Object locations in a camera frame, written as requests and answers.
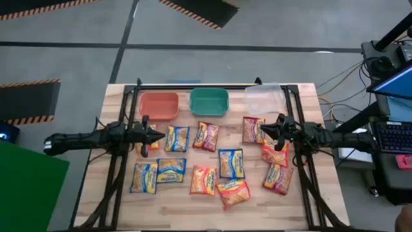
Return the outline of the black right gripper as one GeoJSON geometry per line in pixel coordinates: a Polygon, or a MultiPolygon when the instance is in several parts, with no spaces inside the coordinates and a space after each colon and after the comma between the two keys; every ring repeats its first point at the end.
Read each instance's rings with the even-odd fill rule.
{"type": "Polygon", "coordinates": [[[297,138],[298,129],[296,128],[294,117],[286,116],[282,113],[278,115],[275,124],[262,124],[260,128],[271,139],[277,141],[277,144],[274,146],[276,151],[281,151],[283,149],[285,140],[293,142],[297,138]]]}

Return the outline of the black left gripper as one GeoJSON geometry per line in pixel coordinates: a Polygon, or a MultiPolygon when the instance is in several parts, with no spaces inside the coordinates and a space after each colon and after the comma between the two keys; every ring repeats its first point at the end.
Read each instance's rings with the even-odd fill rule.
{"type": "Polygon", "coordinates": [[[147,144],[154,143],[162,138],[164,138],[165,134],[159,131],[156,131],[150,128],[149,123],[149,116],[144,115],[141,121],[136,121],[135,123],[135,143],[140,145],[140,154],[143,157],[148,156],[147,152],[147,144]]]}

